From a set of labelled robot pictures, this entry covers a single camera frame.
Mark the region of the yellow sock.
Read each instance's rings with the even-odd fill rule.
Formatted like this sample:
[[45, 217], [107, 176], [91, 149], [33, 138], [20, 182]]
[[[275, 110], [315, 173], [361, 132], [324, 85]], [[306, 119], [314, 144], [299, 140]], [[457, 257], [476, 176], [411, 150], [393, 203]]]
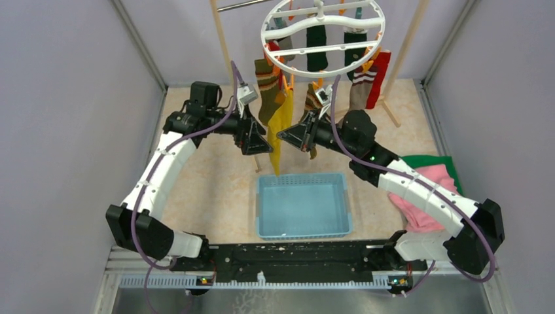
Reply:
[[270, 163], [274, 170], [274, 175], [280, 175], [280, 158], [281, 158], [281, 142], [277, 137], [280, 131], [291, 127], [293, 119], [293, 89], [286, 88], [281, 93], [285, 96], [283, 104], [275, 111], [274, 115], [268, 122], [268, 142], [272, 146], [273, 151], [269, 153]]

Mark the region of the olive striped sock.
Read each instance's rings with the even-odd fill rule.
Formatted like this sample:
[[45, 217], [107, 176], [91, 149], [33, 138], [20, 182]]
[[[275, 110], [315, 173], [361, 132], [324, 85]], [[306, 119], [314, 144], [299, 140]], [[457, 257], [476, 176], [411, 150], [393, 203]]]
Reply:
[[261, 99], [258, 119], [263, 126], [267, 126], [274, 113], [283, 104], [279, 96], [283, 87], [282, 72], [279, 67], [265, 58], [255, 60], [254, 65]]

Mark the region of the white round sock hanger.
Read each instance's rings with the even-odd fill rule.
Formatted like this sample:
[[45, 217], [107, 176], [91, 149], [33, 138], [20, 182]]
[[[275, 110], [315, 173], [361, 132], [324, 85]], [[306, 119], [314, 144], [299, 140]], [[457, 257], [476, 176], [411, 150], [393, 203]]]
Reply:
[[[376, 1], [279, 1], [266, 15], [260, 29], [263, 57], [284, 73], [305, 78], [345, 75], [368, 68], [380, 53], [385, 34], [385, 14]], [[367, 32], [367, 40], [344, 42], [344, 31]], [[347, 49], [363, 48], [365, 54], [344, 65]]]

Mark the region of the light blue plastic basket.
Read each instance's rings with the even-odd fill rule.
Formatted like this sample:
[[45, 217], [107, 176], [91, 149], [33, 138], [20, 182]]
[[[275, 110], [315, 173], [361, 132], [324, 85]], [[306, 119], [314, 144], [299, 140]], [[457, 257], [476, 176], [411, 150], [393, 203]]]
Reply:
[[352, 233], [343, 173], [264, 175], [256, 184], [256, 233], [265, 241], [339, 238]]

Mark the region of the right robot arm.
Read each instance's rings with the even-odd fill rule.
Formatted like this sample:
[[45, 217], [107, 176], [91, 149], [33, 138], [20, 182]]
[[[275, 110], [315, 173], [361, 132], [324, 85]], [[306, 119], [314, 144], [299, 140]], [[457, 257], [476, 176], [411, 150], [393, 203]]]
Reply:
[[389, 268], [400, 270], [413, 260], [441, 260], [469, 279], [488, 281], [496, 269], [495, 252], [505, 240], [500, 205], [490, 199], [478, 202], [434, 183], [376, 142], [376, 131], [363, 110], [348, 112], [338, 124], [313, 110], [277, 137], [301, 151], [319, 145], [350, 157], [349, 168], [358, 178], [399, 196], [440, 223], [440, 232], [400, 235], [384, 251]]

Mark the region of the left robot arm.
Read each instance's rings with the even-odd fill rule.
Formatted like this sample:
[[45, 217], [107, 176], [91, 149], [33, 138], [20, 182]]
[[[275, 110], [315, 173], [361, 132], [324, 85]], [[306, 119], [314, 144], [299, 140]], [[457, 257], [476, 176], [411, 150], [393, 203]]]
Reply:
[[194, 270], [207, 267], [210, 253], [202, 235], [179, 232], [161, 222], [169, 194], [187, 160], [211, 133], [229, 135], [244, 156], [267, 154], [273, 148], [266, 132], [249, 110], [258, 97], [241, 82], [226, 107], [220, 107], [221, 87], [194, 82], [183, 108], [166, 119], [158, 146], [132, 191], [120, 205], [106, 211], [116, 244], [152, 262], [167, 256], [185, 258]]

